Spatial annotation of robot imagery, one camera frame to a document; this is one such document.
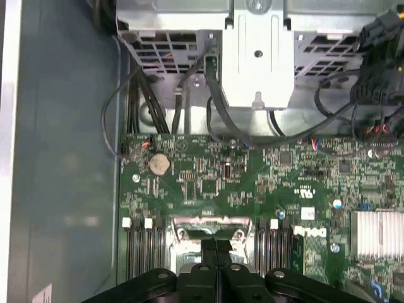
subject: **connector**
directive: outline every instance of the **connector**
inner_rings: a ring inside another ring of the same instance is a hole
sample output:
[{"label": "connector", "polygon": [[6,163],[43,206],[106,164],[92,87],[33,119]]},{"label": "connector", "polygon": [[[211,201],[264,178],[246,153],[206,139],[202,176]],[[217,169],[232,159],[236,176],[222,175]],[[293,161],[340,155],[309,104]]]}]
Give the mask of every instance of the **connector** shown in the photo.
[{"label": "connector", "polygon": [[359,34],[360,46],[376,46],[393,40],[403,25],[404,21],[397,12],[389,10],[362,29]]}]

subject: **sticker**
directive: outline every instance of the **sticker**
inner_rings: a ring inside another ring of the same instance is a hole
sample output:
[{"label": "sticker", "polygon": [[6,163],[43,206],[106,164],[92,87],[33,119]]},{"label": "sticker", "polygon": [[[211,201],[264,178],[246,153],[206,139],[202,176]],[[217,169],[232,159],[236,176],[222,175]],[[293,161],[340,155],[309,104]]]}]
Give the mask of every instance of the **sticker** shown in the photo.
[{"label": "sticker", "polygon": [[302,207],[301,208],[301,219],[302,220],[315,220],[316,219],[316,208],[315,207]]},{"label": "sticker", "polygon": [[32,303],[52,303],[52,284],[49,284],[35,295]]}]

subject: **silver heatsink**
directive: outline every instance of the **silver heatsink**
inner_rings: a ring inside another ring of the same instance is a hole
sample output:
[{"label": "silver heatsink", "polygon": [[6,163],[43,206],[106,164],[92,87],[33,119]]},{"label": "silver heatsink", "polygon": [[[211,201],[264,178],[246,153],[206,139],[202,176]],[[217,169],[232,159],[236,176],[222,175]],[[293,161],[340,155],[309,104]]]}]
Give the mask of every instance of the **silver heatsink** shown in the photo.
[{"label": "silver heatsink", "polygon": [[404,256],[404,213],[355,211],[351,221],[351,255],[359,259]]}]

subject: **wire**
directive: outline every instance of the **wire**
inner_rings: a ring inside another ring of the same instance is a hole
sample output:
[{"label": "wire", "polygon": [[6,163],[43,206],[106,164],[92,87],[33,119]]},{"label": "wire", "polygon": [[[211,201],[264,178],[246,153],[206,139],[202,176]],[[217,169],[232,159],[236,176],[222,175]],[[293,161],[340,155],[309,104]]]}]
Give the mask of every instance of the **wire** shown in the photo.
[{"label": "wire", "polygon": [[218,143],[223,143],[223,140],[219,138],[217,134],[215,134],[212,130],[211,122],[212,122],[212,97],[208,99],[208,103],[206,104],[206,127],[208,128],[208,133],[211,136],[212,140]]},{"label": "wire", "polygon": [[105,116],[107,113],[107,109],[113,99],[116,97],[116,95],[131,81],[131,79],[141,71],[141,67],[137,66],[123,81],[121,81],[121,84],[114,90],[114,92],[111,94],[111,96],[105,101],[104,105],[102,106],[101,110],[101,128],[102,128],[102,136],[104,137],[104,142],[105,145],[107,146],[108,150],[115,156],[116,158],[119,158],[121,160],[127,159],[128,156],[125,156],[118,151],[115,151],[114,147],[112,147],[111,142],[108,139],[108,133],[107,133],[107,125],[105,123]]},{"label": "wire", "polygon": [[355,105],[355,107],[353,108],[352,111],[352,118],[351,118],[351,133],[352,133],[352,137],[355,139],[356,142],[358,143],[363,143],[363,141],[358,137],[355,128],[356,128],[356,116],[358,114],[358,110],[359,110],[359,105]]},{"label": "wire", "polygon": [[313,146],[313,150],[316,151],[316,150],[317,150],[317,149],[316,149],[316,147],[317,147],[316,139],[312,139],[312,140],[311,140],[311,145]]},{"label": "wire", "polygon": [[271,121],[272,127],[275,129],[275,131],[278,133],[279,136],[284,137],[285,134],[283,131],[280,129],[279,124],[276,121],[275,118],[275,112],[273,110],[269,110],[266,112],[267,117],[269,117],[269,120]]},{"label": "wire", "polygon": [[[116,16],[117,38],[128,49],[130,55],[133,58],[134,65],[136,67],[136,66],[138,66],[138,63],[136,61],[136,57],[137,57],[136,51],[133,48],[133,46],[122,37],[122,33],[117,30],[118,24],[119,24],[119,22],[118,22],[118,19]],[[137,78],[139,81],[140,89],[142,91],[143,96],[145,97],[146,104],[149,108],[149,113],[151,115],[151,118],[153,119],[153,123],[154,123],[154,126],[156,127],[157,132],[169,134],[170,133],[169,127],[168,127],[167,123],[165,122],[162,108],[160,106],[160,103],[157,100],[156,95],[154,94],[152,88],[150,87],[146,74],[143,71],[141,71]]]},{"label": "wire", "polygon": [[[330,111],[323,105],[323,103],[321,103],[321,100],[320,100],[320,91],[321,91],[321,89],[324,87],[324,85],[325,85],[327,82],[330,82],[331,80],[334,80],[334,79],[340,79],[340,78],[342,78],[342,77],[358,76],[358,75],[359,75],[359,69],[351,69],[351,70],[349,70],[349,71],[342,71],[342,72],[339,72],[338,74],[334,74],[334,75],[332,75],[332,76],[330,76],[330,77],[328,77],[328,78],[325,78],[325,79],[321,80],[321,82],[320,82],[319,86],[317,87],[317,90],[316,90],[316,92],[315,92],[315,94],[314,94],[314,104],[316,105],[317,110],[318,110],[320,113],[322,113],[322,115],[324,115],[324,116],[327,117],[327,118],[330,117],[330,116],[333,114],[332,112],[330,112]],[[351,123],[351,121],[350,121],[349,119],[344,118],[344,117],[339,117],[338,120],[341,120],[341,121],[343,121],[343,122],[345,122],[345,123],[348,123],[348,124]]]},{"label": "wire", "polygon": [[233,136],[235,136],[237,139],[240,140],[241,143],[247,144],[251,147],[260,147],[260,148],[273,148],[276,146],[288,144],[297,140],[301,140],[302,138],[306,138],[313,133],[322,130],[325,128],[327,125],[331,124],[333,121],[335,121],[337,118],[339,118],[341,115],[346,113],[349,109],[351,109],[355,104],[353,103],[348,103],[344,105],[341,109],[339,109],[337,112],[329,116],[329,118],[325,119],[323,122],[320,122],[316,126],[313,126],[312,128],[309,128],[301,133],[295,134],[294,136],[286,137],[283,138],[282,140],[278,141],[266,141],[266,142],[253,142],[253,140],[249,137],[248,134],[245,132],[241,131],[233,122],[233,120],[230,118],[229,113],[226,110],[226,106],[223,102],[223,97],[222,97],[222,89],[220,88],[220,85],[218,84],[216,80],[216,71],[215,67],[212,62],[208,62],[206,64],[206,82],[208,84],[211,96],[213,98],[213,103],[216,106],[216,109],[222,118],[223,122],[225,123],[226,127],[230,130]]},{"label": "wire", "polygon": [[181,109],[182,109],[182,101],[184,98],[184,85],[186,81],[197,71],[199,71],[203,67],[203,61],[205,58],[206,52],[199,57],[196,63],[184,74],[184,76],[179,80],[177,85],[177,91],[175,93],[175,111],[174,118],[172,120],[171,125],[171,133],[176,134],[178,132],[178,125],[181,118]]},{"label": "wire", "polygon": [[138,75],[138,79],[141,91],[143,93],[143,96],[145,97],[145,101],[149,108],[149,112],[151,118],[153,119],[154,125],[157,129],[157,132],[169,134],[170,131],[167,123],[165,122],[163,110],[160,106],[160,103],[157,100],[156,95],[154,94],[152,88],[150,87],[146,74],[143,71],[141,71],[140,74]]},{"label": "wire", "polygon": [[[382,110],[382,111],[381,111],[381,124],[382,124],[382,125],[384,124],[385,120],[386,120],[386,116],[384,115],[384,112],[383,112],[383,110]],[[360,148],[358,148],[357,150],[353,151],[352,153],[345,153],[345,154],[338,155],[338,154],[331,154],[331,153],[328,153],[328,152],[323,151],[323,150],[320,150],[320,149],[317,149],[317,151],[318,151],[319,153],[322,153],[323,155],[326,155],[326,156],[329,156],[329,157],[334,157],[334,158],[349,158],[349,157],[354,157],[354,156],[360,154],[361,152],[363,152],[364,150],[370,148],[373,143],[377,142],[377,141],[380,139],[380,137],[382,136],[382,134],[383,134],[382,128],[379,128],[379,131],[377,132],[377,135],[375,135],[375,137],[373,137],[373,139],[371,139],[371,140],[365,142]]]}]

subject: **motherboard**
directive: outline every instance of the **motherboard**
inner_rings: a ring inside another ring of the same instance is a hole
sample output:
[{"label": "motherboard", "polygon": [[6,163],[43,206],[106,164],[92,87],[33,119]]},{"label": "motherboard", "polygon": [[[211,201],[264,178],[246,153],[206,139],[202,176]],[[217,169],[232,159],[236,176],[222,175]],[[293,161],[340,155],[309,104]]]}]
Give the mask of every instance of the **motherboard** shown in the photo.
[{"label": "motherboard", "polygon": [[290,268],[402,300],[404,151],[391,144],[341,157],[358,143],[322,137],[259,149],[204,135],[125,136],[118,282],[156,267],[179,273],[214,237],[260,275]]}]

